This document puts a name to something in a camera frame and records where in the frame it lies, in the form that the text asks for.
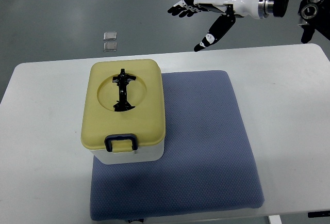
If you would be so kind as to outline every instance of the gray floor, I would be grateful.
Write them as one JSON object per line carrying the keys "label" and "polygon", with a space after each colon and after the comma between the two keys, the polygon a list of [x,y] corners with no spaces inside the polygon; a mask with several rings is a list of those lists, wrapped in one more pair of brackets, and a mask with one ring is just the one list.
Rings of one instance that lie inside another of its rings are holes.
{"label": "gray floor", "polygon": [[[179,0],[0,0],[0,100],[20,63],[49,60],[192,51],[217,18],[199,13],[180,19],[167,14]],[[211,50],[299,44],[300,0],[291,0],[284,18],[237,20]],[[117,31],[118,50],[103,52],[103,33]],[[318,32],[318,44],[330,58],[330,41]],[[287,223],[330,223],[307,213],[282,216]],[[268,223],[266,218],[212,223]]]}

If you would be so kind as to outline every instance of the box handle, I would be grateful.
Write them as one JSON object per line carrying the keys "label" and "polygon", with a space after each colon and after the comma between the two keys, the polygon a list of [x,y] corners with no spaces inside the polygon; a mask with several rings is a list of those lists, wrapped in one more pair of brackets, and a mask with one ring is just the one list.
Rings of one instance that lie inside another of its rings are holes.
{"label": "box handle", "polygon": [[132,149],[138,149],[138,139],[135,134],[121,134],[121,135],[108,135],[104,139],[104,144],[108,152],[112,152],[112,143],[113,140],[131,140]]}

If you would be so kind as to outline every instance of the blue cushion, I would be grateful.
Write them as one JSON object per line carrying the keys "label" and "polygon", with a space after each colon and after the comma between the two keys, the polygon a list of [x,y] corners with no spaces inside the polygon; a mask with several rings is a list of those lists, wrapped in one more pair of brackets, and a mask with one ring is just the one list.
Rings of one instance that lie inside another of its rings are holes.
{"label": "blue cushion", "polygon": [[264,198],[234,90],[224,71],[166,73],[166,137],[157,161],[94,157],[93,220],[261,207]]}

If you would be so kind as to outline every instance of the white table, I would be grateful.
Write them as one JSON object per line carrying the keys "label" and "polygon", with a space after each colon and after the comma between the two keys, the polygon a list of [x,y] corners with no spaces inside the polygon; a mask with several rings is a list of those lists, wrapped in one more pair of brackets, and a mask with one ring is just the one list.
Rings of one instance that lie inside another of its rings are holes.
{"label": "white table", "polygon": [[93,156],[80,143],[89,71],[98,61],[140,58],[157,61],[162,73],[229,74],[265,196],[256,210],[145,223],[330,209],[330,63],[308,44],[18,65],[0,105],[1,224],[93,223]]}

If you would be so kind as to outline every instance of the storage box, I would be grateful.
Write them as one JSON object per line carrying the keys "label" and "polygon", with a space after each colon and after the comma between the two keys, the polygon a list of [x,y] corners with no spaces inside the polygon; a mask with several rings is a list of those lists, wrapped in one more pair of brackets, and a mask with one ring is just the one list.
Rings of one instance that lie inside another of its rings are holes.
{"label": "storage box", "polygon": [[104,164],[159,159],[165,109],[157,63],[141,59],[94,64],[82,121],[82,144]]}

